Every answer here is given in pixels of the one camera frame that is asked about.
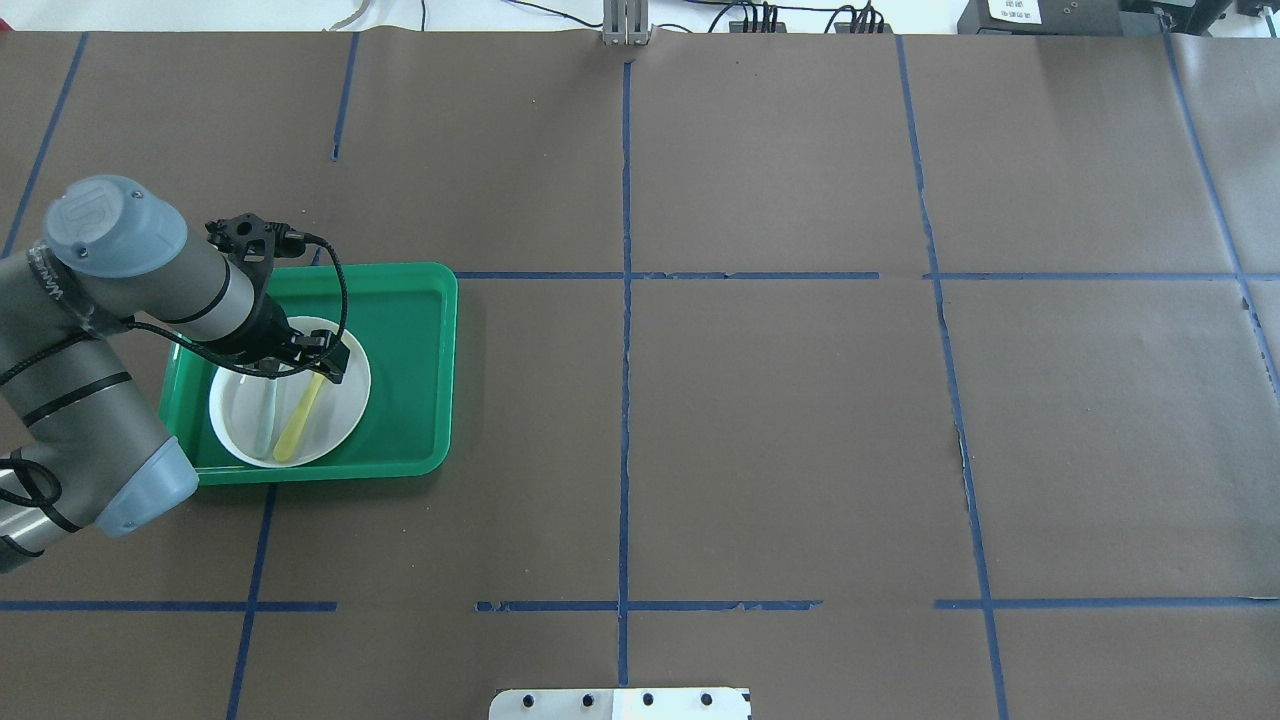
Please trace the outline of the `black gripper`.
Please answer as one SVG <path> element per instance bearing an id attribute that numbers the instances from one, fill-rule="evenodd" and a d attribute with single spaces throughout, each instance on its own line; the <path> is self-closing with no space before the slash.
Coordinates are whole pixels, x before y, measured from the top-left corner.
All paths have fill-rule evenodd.
<path id="1" fill-rule="evenodd" d="M 210 340 L 205 348 L 216 364 L 248 375 L 280 375 L 284 372 L 314 369 L 334 386 L 346 378 L 349 348 L 332 346 L 332 333 L 305 334 L 294 329 L 283 307 L 264 295 L 250 310 L 244 323 L 229 336 Z"/>

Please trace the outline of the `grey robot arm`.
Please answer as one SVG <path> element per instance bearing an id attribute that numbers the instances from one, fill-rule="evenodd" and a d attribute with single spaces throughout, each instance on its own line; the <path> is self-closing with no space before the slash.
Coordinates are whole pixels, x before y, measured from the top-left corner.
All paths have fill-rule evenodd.
<path id="1" fill-rule="evenodd" d="M 110 338 L 145 331 L 232 372 L 340 383 L 346 322 L 294 329 L 268 292 L 274 263 L 332 245 L 246 213 L 196 240 L 123 176 L 70 184 L 37 243 L 3 260 L 3 398 L 31 442 L 3 455 L 3 570 L 87 527 L 120 537 L 183 503 L 198 473 Z"/>

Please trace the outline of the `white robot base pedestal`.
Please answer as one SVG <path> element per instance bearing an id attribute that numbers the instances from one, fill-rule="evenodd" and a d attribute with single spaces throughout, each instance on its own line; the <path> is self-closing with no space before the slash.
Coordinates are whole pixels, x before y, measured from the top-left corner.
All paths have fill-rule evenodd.
<path id="1" fill-rule="evenodd" d="M 751 719 L 750 691 L 732 687 L 508 689 L 489 719 Z"/>

